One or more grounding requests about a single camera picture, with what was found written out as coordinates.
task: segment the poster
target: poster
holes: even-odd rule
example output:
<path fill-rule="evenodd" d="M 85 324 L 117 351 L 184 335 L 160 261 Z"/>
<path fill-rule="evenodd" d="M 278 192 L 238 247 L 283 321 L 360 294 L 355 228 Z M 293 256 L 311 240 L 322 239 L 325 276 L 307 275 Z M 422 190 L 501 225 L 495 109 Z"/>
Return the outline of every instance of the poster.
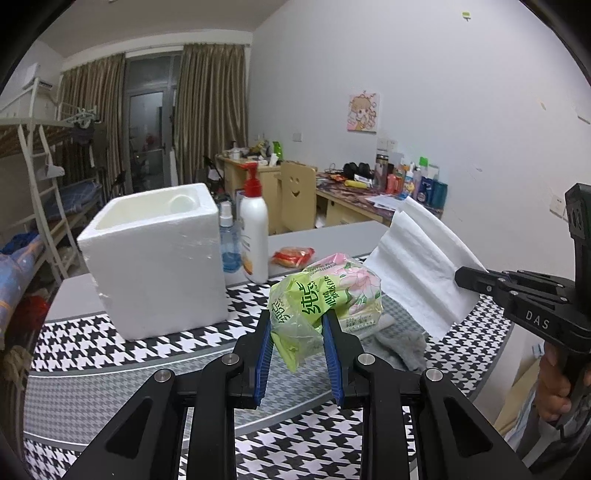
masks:
<path fill-rule="evenodd" d="M 379 93 L 363 91 L 349 98 L 347 130 L 350 132 L 373 132 L 378 130 Z"/>

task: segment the green plastic package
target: green plastic package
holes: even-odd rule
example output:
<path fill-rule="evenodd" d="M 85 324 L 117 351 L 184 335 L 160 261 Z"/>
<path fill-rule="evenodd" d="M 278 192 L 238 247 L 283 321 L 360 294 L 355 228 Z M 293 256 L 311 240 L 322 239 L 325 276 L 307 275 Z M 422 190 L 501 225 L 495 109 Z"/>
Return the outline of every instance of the green plastic package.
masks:
<path fill-rule="evenodd" d="M 271 287 L 271 337 L 295 372 L 322 351 L 322 315 L 334 309 L 341 328 L 353 332 L 375 325 L 383 311 L 379 278 L 358 260 L 334 254 Z"/>

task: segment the blue gripper pad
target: blue gripper pad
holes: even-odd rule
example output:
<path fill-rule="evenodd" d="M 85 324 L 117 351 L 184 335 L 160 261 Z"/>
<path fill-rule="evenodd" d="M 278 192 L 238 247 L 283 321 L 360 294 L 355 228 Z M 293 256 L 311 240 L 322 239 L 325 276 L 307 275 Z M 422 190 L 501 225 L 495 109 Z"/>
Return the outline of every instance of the blue gripper pad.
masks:
<path fill-rule="evenodd" d="M 328 315 L 322 316 L 322 335 L 324 337 L 324 357 L 326 358 L 326 368 L 329 372 L 330 386 L 335 398 L 336 404 L 342 406 L 345 392 L 343 390 L 343 373 L 336 353 L 335 339 L 330 330 Z"/>
<path fill-rule="evenodd" d="M 273 355 L 273 340 L 271 339 L 271 322 L 267 322 L 265 335 L 262 340 L 261 352 L 255 370 L 255 391 L 254 400 L 258 406 L 265 397 L 267 390 L 267 380 L 269 379 L 269 368 L 271 367 L 271 357 Z"/>

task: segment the human hand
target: human hand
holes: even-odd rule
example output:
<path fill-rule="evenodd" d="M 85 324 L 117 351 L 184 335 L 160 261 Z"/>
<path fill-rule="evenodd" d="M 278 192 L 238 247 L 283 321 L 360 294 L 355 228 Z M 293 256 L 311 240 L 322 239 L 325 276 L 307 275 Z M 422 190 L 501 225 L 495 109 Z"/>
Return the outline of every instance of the human hand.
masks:
<path fill-rule="evenodd" d="M 558 363 L 558 349 L 546 342 L 544 344 L 544 356 L 540 361 L 540 373 L 538 374 L 538 387 L 535 392 L 535 406 L 540 418 L 545 421 L 555 421 L 571 409 L 570 400 L 567 398 L 571 385 L 568 379 L 556 367 Z M 591 369 L 585 372 L 584 384 L 591 385 Z"/>

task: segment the brown curtain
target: brown curtain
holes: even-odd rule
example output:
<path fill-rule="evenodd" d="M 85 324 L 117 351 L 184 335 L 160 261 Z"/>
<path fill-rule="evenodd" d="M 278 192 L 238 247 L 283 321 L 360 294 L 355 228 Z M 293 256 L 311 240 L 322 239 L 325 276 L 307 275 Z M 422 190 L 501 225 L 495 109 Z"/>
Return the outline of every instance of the brown curtain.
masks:
<path fill-rule="evenodd" d="M 106 181 L 109 187 L 121 172 L 121 134 L 125 55 L 123 53 L 91 61 L 64 72 L 60 100 L 83 108 L 97 107 L 98 118 L 105 123 L 108 147 Z M 64 184 L 92 177 L 87 148 L 65 144 L 61 161 Z"/>
<path fill-rule="evenodd" d="M 185 45 L 181 57 L 174 145 L 180 183 L 192 183 L 203 156 L 232 140 L 246 146 L 246 62 L 242 45 Z"/>

